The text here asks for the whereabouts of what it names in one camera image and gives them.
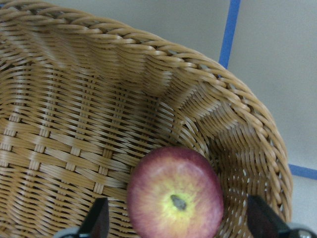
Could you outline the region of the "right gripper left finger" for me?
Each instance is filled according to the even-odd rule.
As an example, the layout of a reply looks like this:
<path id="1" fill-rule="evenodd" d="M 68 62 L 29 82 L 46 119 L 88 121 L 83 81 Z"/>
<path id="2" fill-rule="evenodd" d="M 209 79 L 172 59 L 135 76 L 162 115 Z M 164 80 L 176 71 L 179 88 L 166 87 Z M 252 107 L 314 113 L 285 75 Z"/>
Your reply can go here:
<path id="1" fill-rule="evenodd" d="M 106 238 L 109 232 L 107 198 L 97 198 L 78 230 L 79 238 Z"/>

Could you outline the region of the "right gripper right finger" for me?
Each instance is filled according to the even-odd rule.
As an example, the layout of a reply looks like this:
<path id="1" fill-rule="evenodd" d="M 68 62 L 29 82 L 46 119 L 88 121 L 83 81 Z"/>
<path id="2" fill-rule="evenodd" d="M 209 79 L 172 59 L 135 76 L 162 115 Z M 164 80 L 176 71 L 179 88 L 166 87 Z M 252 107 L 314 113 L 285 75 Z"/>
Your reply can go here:
<path id="1" fill-rule="evenodd" d="M 257 195 L 249 195 L 247 199 L 247 226 L 254 238 L 288 238 L 290 228 Z"/>

